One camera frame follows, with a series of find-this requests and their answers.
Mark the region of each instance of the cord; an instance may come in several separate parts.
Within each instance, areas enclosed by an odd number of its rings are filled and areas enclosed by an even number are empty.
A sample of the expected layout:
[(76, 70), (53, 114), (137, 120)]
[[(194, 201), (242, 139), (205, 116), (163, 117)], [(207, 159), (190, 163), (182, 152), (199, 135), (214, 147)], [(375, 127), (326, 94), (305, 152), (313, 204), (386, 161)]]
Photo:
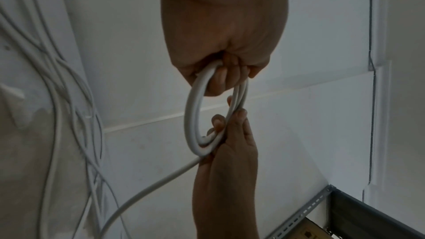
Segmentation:
[[(105, 174), (102, 172), (102, 152), (105, 148), (104, 145), (104, 133), (103, 125), (101, 119), (98, 115), (96, 107), (94, 105), (93, 94), (90, 90), (90, 87), (85, 83), (82, 77), (71, 68), (67, 61), (64, 59), (63, 54), (58, 49), (58, 46), (47, 27), (46, 19), (43, 17), (43, 13), (40, 12), (40, 5), (37, 0), (32, 0), (35, 3), (36, 9), (33, 8), (30, 1), (31, 0), (22, 0), (25, 9), (30, 15), (30, 19), (36, 29), (36, 33), (39, 36), (37, 38), (33, 37), (24, 29), (20, 28), (16, 24), (12, 17), (7, 13), (7, 10), (0, 3), (0, 27), (11, 37), (11, 39), (16, 42), (27, 58), (30, 60), (31, 64), (35, 67), (37, 72), (39, 72), (42, 79), (45, 81), (50, 96), (53, 101), (55, 109), (55, 133), (54, 133), (54, 146), (52, 150), (52, 157), (49, 167), (49, 172), (44, 188), (44, 196), (42, 200), (42, 208), (40, 210), (40, 227), (39, 227), (39, 236), (42, 239), (48, 239), (48, 211), (50, 207), (50, 195), (54, 182), (54, 175), (58, 165), (58, 154), (59, 154), (59, 145), (61, 141), (61, 128), (62, 128), (62, 111), (61, 104), (59, 101), (59, 96), (61, 96), (67, 103), (70, 105), (70, 115), (71, 115), (71, 125), (74, 137), (78, 144), (79, 149), (82, 154), (85, 156), (87, 162), (87, 176), (90, 187), (90, 195), (87, 199), (86, 206), (78, 223), (78, 226), (73, 235), (74, 238), (79, 238), (80, 233), (83, 229), (84, 223), (89, 214), (91, 206), (94, 206), (96, 213), (97, 226), (100, 229), (100, 237), (102, 238), (111, 225), (115, 222), (116, 219), (121, 218), (121, 222), (126, 232), (128, 239), (131, 239), (130, 233), (125, 225), (125, 222), (122, 218), (122, 214), (130, 208), (137, 201), (148, 195), (149, 193), (157, 190), (158, 188), (164, 186), (168, 182), (179, 177), (183, 173), (187, 172), (189, 169), (197, 165), (201, 159), (208, 155), (222, 140), (224, 136), (224, 131), (216, 134), (212, 134), (202, 137), (199, 128), (198, 128), (198, 119), (199, 119), (199, 109), (201, 107), (202, 97), (205, 93), (208, 81), (213, 76), (217, 67), (222, 66), (222, 61), (214, 61), (210, 63), (207, 67), (202, 70), (198, 75), (195, 83), (192, 86), (192, 89), (189, 93), (188, 100), (185, 108), (185, 118), (184, 118), (184, 127), (185, 127), (185, 138), (188, 143), (189, 149), (199, 157), (194, 159), (189, 164), (175, 171), (174, 173), (168, 175), (167, 177), (159, 180), (158, 182), (150, 185), (149, 187), (143, 189), (138, 194), (134, 195), (132, 198), (127, 200), (123, 205), (119, 206), (117, 197), (113, 192), (112, 186), (108, 179), (105, 177)], [(37, 51), (42, 52), (44, 60), (41, 59)], [(70, 94), (69, 87), (66, 83), (66, 80), (63, 77), (62, 70), (59, 68), (61, 66), (67, 70), (81, 92), (83, 93), (86, 101), (90, 107), (90, 115), (84, 116), (81, 111), (75, 106), (72, 95)], [(229, 107), (229, 111), (226, 116), (226, 122), (230, 119), (233, 112), (239, 108), (243, 107), (243, 104), (247, 97), (248, 81), (245, 81), (240, 86), (236, 86), (233, 90), (233, 98)], [(90, 125), (86, 123), (86, 119), (90, 119)], [(83, 129), (83, 139), (78, 134), (77, 120), (82, 125)], [(100, 152), (96, 153), (96, 143), (94, 136), (94, 128), (96, 125), (100, 130)], [(93, 160), (87, 151), (89, 138), (91, 137), (93, 143), (93, 154), (95, 159)], [(118, 207), (118, 209), (108, 218), (108, 220), (103, 225), (103, 216), (102, 208), (103, 206), (99, 205), (97, 199), (96, 190), (104, 182), (111, 191), (112, 197)]]

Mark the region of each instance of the tangled cable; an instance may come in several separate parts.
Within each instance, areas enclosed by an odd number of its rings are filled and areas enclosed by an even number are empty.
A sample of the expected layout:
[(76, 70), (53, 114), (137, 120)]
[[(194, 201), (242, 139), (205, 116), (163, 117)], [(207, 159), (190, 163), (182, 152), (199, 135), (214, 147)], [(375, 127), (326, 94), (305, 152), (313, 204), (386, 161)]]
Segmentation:
[[(54, 144), (49, 172), (44, 186), (44, 195), (39, 216), (39, 237), (40, 239), (49, 238), (48, 212), (50, 208), (50, 197), (53, 188), (54, 177), (58, 165), (58, 156), (60, 154), (63, 121), (60, 98), (62, 98), (69, 104), (70, 107), (72, 131), (75, 140), (77, 141), (78, 148), (86, 159), (87, 178), (90, 188), (90, 195), (87, 199), (84, 211), (81, 214), (78, 226), (73, 234), (73, 239), (80, 238), (81, 232), (89, 214), (89, 210), (92, 206), (94, 207), (95, 211), (95, 223), (97, 224), (97, 228), (100, 231), (101, 238), (106, 234), (112, 224), (118, 218), (121, 218), (121, 222), (127, 238), (131, 239), (130, 232), (124, 223), (122, 214), (149, 193), (155, 191), (161, 186), (164, 186), (168, 182), (193, 168), (222, 140), (224, 136), (224, 130), (219, 134), (213, 132), (206, 137), (202, 137), (198, 129), (198, 119), (202, 97), (205, 93), (208, 81), (214, 74), (216, 68), (223, 65), (223, 62), (212, 62), (202, 70), (192, 86), (186, 103), (184, 119), (185, 137), (190, 150), (199, 157), (181, 169), (143, 189), (120, 206), (118, 199), (112, 189), (112, 184), (107, 179), (102, 170), (102, 153), (105, 149), (103, 126), (100, 116), (94, 105), (94, 99), (90, 87), (86, 84), (85, 80), (68, 64), (68, 61), (64, 58), (63, 54), (61, 54), (56, 41), (54, 40), (49, 28), (47, 27), (48, 24), (45, 21), (46, 18), (44, 18), (43, 13), (40, 12), (38, 1), (21, 1), (23, 2), (25, 10), (30, 16), (31, 22), (36, 30), (38, 37), (32, 36), (25, 29), (21, 28), (9, 15), (7, 9), (2, 3), (0, 3), (0, 27), (20, 47), (36, 71), (40, 74), (41, 78), (44, 80), (52, 98), (55, 113)], [(82, 111), (75, 105), (74, 98), (69, 90), (69, 86), (64, 79), (65, 70), (72, 76), (75, 83), (83, 93), (90, 108), (89, 115), (84, 115)], [(243, 107), (247, 96), (247, 89), (247, 81), (234, 88), (233, 98), (226, 117), (226, 121), (229, 120), (230, 116), (235, 110)], [(78, 133), (77, 123), (80, 123), (83, 127), (82, 138)], [(95, 141), (95, 128), (98, 128), (100, 131), (100, 145), (97, 145)], [(87, 150), (89, 143), (92, 143), (93, 145), (94, 159), (89, 155)], [(103, 183), (105, 183), (110, 189), (114, 202), (118, 207), (118, 209), (106, 221), (104, 219), (104, 193), (102, 192), (100, 195), (100, 202), (97, 194), (97, 190), (99, 188), (101, 191), (103, 190), (101, 188)]]

